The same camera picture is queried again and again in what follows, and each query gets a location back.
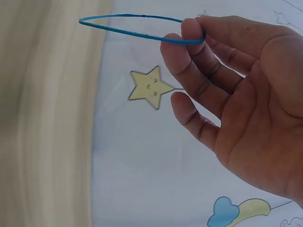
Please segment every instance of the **star print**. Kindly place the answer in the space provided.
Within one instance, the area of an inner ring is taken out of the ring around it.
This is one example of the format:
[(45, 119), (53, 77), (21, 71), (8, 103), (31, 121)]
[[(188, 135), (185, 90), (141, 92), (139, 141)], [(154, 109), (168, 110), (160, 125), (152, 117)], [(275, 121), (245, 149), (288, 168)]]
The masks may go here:
[(208, 15), (206, 9), (204, 9), (203, 14), (198, 14), (198, 16), (202, 16), (202, 15)]
[(161, 96), (174, 88), (161, 80), (160, 67), (156, 66), (150, 72), (144, 74), (131, 71), (135, 88), (128, 100), (145, 99), (156, 110), (160, 107)]
[(281, 12), (276, 12), (275, 11), (275, 15), (277, 16), (277, 20), (276, 22), (278, 24), (281, 24), (281, 25), (290, 25), (291, 23), (284, 17), (284, 15), (281, 13)]
[(296, 25), (290, 23), (290, 22), (286, 19), (286, 17), (283, 15), (282, 12), (274, 11), (274, 13), (275, 13), (275, 15), (276, 15), (276, 17), (277, 17), (277, 19), (276, 19), (277, 24), (284, 25), (284, 26), (293, 26), (293, 27), (295, 27), (295, 28), (301, 30), (301, 28), (299, 28), (299, 27), (297, 27)]

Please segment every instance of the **cloud print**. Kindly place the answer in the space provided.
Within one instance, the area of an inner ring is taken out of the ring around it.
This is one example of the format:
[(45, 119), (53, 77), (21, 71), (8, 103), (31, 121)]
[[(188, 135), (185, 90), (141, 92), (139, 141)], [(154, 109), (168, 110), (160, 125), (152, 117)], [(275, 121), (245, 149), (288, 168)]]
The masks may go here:
[(293, 218), (290, 224), (287, 223), (287, 220), (284, 220), (280, 227), (303, 227), (303, 218)]
[(209, 218), (207, 226), (224, 227), (232, 223), (239, 215), (239, 207), (232, 205), (227, 197), (220, 197), (214, 204), (214, 214)]

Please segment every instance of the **cartoon print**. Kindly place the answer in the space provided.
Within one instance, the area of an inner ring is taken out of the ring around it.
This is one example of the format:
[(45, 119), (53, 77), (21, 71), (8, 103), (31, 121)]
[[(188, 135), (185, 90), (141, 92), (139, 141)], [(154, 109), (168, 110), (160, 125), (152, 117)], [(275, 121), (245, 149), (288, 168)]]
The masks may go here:
[(267, 216), (270, 205), (261, 199), (250, 199), (239, 206), (233, 205), (227, 197), (220, 197), (214, 204), (214, 214), (209, 218), (209, 227), (234, 227), (248, 218), (258, 215)]
[(202, 14), (198, 14), (197, 16), (208, 15), (206, 9), (204, 9)]
[(179, 89), (161, 80), (159, 66), (156, 66), (146, 74), (131, 71), (131, 75), (135, 82), (135, 88), (129, 95), (128, 100), (145, 99), (156, 110), (160, 108), (161, 96), (163, 94)]
[(282, 12), (277, 12), (274, 11), (275, 15), (276, 15), (276, 23), (279, 25), (284, 25), (284, 26), (293, 26), (299, 30), (302, 30), (301, 28), (297, 27), (296, 25), (292, 24), (291, 22), (289, 22), (286, 17), (284, 16), (284, 14)]
[(290, 223), (287, 220), (283, 220), (280, 227), (303, 227), (303, 218), (293, 218)]

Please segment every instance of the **finger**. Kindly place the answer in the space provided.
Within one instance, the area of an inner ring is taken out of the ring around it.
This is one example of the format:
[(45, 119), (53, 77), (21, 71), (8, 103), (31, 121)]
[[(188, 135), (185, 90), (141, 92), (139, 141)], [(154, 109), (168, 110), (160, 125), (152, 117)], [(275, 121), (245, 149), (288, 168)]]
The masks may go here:
[(260, 59), (263, 47), (271, 40), (294, 33), (284, 26), (275, 26), (242, 17), (201, 16), (199, 22), (214, 40)]
[[(166, 38), (181, 39), (177, 34), (169, 34)], [(167, 68), (188, 94), (218, 118), (221, 118), (229, 95), (213, 85), (200, 72), (195, 63), (191, 61), (186, 47), (162, 42), (161, 53)]]
[[(202, 28), (196, 19), (185, 19), (182, 22), (181, 31), (183, 39), (202, 38)], [(187, 45), (187, 51), (200, 71), (212, 83), (229, 94), (233, 93), (236, 85), (243, 79), (238, 73), (222, 65), (206, 42)]]
[(171, 106), (180, 124), (197, 140), (214, 151), (219, 127), (203, 117), (195, 108), (191, 99), (182, 92), (172, 94)]
[(212, 49), (213, 53), (228, 67), (247, 76), (253, 64), (257, 61), (250, 55), (238, 51), (235, 48), (226, 46), (210, 36), (206, 38), (206, 43)]

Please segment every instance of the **beige blurred object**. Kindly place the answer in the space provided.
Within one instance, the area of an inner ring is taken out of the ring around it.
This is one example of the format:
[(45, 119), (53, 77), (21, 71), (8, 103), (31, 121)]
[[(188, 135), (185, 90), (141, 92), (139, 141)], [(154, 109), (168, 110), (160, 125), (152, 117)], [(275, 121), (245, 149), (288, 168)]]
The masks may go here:
[(112, 0), (0, 0), (0, 226), (89, 227), (93, 106)]

